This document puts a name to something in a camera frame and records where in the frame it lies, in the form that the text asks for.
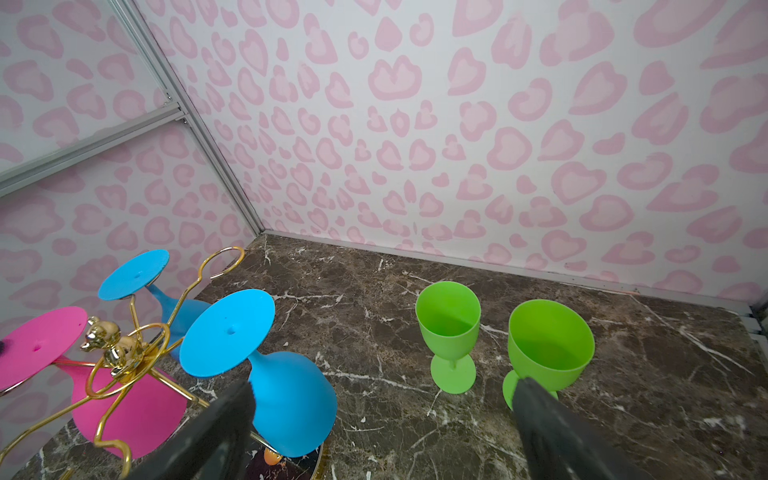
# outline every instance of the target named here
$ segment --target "brown marble surface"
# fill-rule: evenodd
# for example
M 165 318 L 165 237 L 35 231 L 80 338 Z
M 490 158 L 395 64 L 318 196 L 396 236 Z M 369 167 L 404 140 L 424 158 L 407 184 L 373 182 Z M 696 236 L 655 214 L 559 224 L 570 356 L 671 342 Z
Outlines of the brown marble surface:
M 439 280 L 464 283 L 482 305 L 477 381 L 459 396 L 432 382 L 414 313 Z M 632 462 L 659 480 L 768 478 L 768 375 L 732 313 L 273 236 L 198 298 L 246 288 L 276 303 L 260 351 L 302 353 L 336 389 L 325 479 L 527 478 L 502 381 L 509 313 L 534 298 L 564 303 L 592 328 L 594 359 L 560 400 Z M 165 368 L 208 399 L 250 370 L 196 380 Z M 70 424 L 16 478 L 57 478 L 68 465 L 74 478 L 118 477 L 117 459 Z

